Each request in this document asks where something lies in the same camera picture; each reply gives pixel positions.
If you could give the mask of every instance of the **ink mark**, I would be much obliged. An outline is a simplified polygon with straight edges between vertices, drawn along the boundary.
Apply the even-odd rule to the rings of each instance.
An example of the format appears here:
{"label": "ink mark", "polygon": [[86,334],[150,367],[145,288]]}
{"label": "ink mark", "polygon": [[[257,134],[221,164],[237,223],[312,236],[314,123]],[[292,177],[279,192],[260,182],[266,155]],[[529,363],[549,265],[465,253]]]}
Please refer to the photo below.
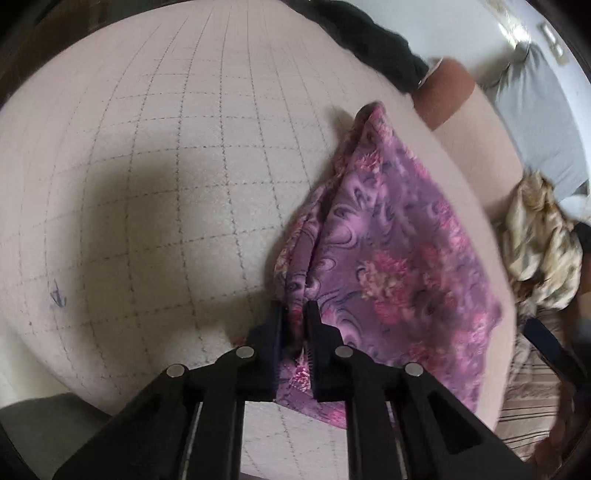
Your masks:
{"label": "ink mark", "polygon": [[51,299],[56,302],[56,305],[59,308],[63,308],[66,306],[67,303],[67,298],[64,297],[62,298],[60,295],[60,289],[57,287],[57,281],[54,280],[53,283],[56,285],[56,289],[54,291],[52,291],[49,295],[51,295]]}

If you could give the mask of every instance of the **metal screw head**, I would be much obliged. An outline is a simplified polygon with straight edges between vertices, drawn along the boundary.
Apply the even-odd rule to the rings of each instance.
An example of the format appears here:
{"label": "metal screw head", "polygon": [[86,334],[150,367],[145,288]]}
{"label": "metal screw head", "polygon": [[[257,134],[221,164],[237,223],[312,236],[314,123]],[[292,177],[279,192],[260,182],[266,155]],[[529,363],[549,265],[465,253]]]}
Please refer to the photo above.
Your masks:
{"label": "metal screw head", "polygon": [[350,346],[341,345],[335,348],[335,354],[341,358],[351,358],[353,356],[353,349]]}
{"label": "metal screw head", "polygon": [[423,370],[423,367],[421,365],[412,363],[406,364],[406,366],[404,367],[404,371],[411,377],[420,377],[425,370]]}
{"label": "metal screw head", "polygon": [[240,358],[250,358],[255,354],[255,349],[251,346],[241,346],[236,350],[236,355]]}
{"label": "metal screw head", "polygon": [[166,374],[171,378],[182,377],[184,375],[184,366],[181,364],[170,365],[166,369]]}

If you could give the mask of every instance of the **striped fabric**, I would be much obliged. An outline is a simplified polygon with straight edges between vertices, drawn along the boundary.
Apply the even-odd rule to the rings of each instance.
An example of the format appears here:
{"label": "striped fabric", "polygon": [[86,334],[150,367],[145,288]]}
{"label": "striped fabric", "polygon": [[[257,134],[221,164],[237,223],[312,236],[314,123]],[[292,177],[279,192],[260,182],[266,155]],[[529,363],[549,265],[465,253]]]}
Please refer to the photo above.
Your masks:
{"label": "striped fabric", "polygon": [[[538,317],[563,341],[561,319],[557,311],[545,310]],[[519,333],[505,402],[495,433],[522,459],[534,452],[546,438],[558,412],[561,383],[541,359],[538,351]]]}

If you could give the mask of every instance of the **black cloth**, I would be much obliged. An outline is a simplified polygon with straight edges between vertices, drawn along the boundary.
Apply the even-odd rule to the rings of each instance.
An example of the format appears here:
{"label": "black cloth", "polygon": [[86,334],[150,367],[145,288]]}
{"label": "black cloth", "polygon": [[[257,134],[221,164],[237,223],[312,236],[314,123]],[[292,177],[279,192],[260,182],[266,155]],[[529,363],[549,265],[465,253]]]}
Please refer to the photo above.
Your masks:
{"label": "black cloth", "polygon": [[429,67],[408,48],[406,39],[376,25],[369,15],[337,0],[283,0],[320,25],[341,47],[382,73],[400,92],[418,88]]}

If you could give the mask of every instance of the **purple floral cloth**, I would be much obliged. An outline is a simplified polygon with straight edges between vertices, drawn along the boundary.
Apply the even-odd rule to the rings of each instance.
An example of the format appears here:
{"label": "purple floral cloth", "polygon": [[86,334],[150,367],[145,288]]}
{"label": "purple floral cloth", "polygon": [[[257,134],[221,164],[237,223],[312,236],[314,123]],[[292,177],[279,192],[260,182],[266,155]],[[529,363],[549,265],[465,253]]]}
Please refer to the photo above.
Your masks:
{"label": "purple floral cloth", "polygon": [[376,362],[419,362],[476,408],[501,307],[470,240],[381,103],[363,107],[333,158],[335,176],[302,208],[275,265],[295,343],[277,403],[345,427],[341,403],[312,399],[302,308]]}

